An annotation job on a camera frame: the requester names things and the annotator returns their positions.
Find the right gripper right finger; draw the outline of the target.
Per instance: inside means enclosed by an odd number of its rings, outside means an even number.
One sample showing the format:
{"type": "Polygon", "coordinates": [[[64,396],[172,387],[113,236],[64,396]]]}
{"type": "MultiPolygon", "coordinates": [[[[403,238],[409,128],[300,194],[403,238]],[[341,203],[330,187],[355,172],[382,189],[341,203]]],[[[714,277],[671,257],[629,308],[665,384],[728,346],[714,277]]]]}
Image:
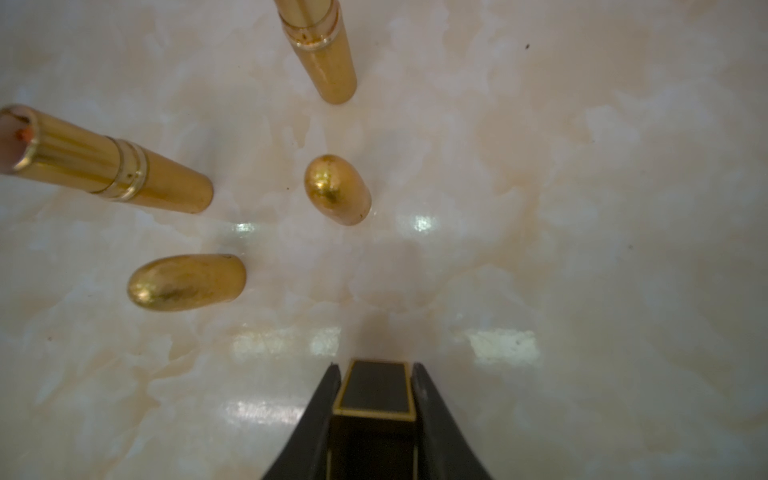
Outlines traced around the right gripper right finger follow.
{"type": "Polygon", "coordinates": [[[421,363],[413,365],[411,386],[418,423],[418,478],[490,479],[421,363]]]}

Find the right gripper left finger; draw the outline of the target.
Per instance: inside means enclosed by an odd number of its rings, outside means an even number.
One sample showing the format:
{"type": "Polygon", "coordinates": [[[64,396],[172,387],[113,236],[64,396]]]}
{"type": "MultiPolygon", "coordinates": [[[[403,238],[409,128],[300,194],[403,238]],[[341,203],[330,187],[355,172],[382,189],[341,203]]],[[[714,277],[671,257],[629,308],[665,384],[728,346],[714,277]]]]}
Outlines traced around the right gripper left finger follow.
{"type": "Polygon", "coordinates": [[[325,371],[285,447],[263,476],[267,479],[326,479],[333,404],[341,387],[336,364],[325,371]]]}

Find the square gold black lipstick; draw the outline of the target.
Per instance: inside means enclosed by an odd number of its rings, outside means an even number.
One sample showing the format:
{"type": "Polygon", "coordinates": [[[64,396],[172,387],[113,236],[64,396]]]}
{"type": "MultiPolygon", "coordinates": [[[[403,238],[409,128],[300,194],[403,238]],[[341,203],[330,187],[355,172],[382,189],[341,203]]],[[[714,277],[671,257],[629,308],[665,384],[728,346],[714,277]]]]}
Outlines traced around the square gold black lipstick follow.
{"type": "Polygon", "coordinates": [[[417,412],[406,362],[353,359],[332,405],[329,479],[416,479],[417,412]]]}

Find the gold lipstick cap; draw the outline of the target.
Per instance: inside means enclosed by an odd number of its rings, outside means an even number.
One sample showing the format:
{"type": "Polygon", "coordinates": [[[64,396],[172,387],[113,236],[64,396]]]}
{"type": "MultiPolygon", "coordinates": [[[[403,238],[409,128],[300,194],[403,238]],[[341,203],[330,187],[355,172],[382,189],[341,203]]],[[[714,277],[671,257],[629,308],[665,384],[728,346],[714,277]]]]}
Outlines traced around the gold lipstick cap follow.
{"type": "Polygon", "coordinates": [[[137,269],[128,280],[127,295],[147,310],[186,311],[232,301],[246,281],[246,267],[235,255],[177,255],[137,269]]]}
{"type": "Polygon", "coordinates": [[[304,188],[313,206],[340,225],[357,225],[370,212],[368,187],[355,167],[339,156],[313,159],[305,170],[304,188]]]}

